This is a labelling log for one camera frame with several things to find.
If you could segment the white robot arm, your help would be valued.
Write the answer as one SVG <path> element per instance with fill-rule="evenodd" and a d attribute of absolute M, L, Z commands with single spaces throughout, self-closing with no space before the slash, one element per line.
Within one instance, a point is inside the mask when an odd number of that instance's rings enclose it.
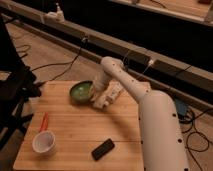
<path fill-rule="evenodd" d="M 115 100 L 115 95 L 104 94 L 112 79 L 117 80 L 138 103 L 145 171 L 190 171 L 172 98 L 129 75 L 119 59 L 103 57 L 100 64 L 102 70 L 92 85 L 93 106 L 102 109 Z"/>

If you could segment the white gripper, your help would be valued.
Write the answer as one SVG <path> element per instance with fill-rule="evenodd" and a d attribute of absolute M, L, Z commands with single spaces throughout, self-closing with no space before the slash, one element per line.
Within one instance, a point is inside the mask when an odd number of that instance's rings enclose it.
<path fill-rule="evenodd" d="M 91 97 L 91 102 L 95 102 L 104 92 L 109 85 L 109 79 L 104 75 L 98 75 L 93 80 L 92 90 L 93 94 Z"/>

